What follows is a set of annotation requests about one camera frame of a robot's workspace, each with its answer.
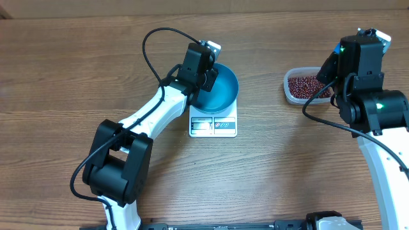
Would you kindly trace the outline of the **blue metal bowl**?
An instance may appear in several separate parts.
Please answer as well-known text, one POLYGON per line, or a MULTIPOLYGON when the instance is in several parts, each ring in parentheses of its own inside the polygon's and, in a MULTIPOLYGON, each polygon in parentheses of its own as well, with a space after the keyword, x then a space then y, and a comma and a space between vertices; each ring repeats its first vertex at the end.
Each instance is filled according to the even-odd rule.
POLYGON ((236 100, 239 83, 235 73, 226 65, 215 63, 218 76, 210 92, 200 90, 193 107, 203 113, 219 113, 226 110, 236 100))

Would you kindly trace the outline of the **blue plastic measuring scoop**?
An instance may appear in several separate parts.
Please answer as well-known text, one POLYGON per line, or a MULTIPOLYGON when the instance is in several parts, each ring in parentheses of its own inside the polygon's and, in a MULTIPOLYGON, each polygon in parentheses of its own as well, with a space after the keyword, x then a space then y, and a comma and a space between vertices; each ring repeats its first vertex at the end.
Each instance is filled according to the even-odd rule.
POLYGON ((334 52, 335 52, 336 54, 340 54, 340 52, 341 52, 341 45, 340 45, 340 43, 338 43, 338 44, 336 45, 336 47, 334 48, 334 52))

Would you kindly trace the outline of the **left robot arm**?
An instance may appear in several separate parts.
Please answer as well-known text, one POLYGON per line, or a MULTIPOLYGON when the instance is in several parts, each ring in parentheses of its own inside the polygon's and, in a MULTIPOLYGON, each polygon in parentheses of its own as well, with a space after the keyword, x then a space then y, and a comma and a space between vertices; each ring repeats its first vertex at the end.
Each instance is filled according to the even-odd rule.
POLYGON ((219 74, 214 66, 221 46, 190 43, 183 63, 159 80, 154 97, 135 114, 98 126, 89 156, 79 166, 90 200, 103 204, 105 229, 140 229, 136 201, 147 177, 154 139, 192 105, 201 91, 211 91, 219 74))

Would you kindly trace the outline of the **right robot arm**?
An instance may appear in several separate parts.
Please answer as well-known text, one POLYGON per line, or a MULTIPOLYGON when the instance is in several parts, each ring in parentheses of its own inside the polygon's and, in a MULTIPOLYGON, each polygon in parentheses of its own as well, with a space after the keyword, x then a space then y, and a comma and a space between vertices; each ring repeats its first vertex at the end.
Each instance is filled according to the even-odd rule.
POLYGON ((383 88, 385 46, 375 36, 345 36, 317 78, 333 88, 368 164, 383 229, 408 229, 408 100, 383 88))

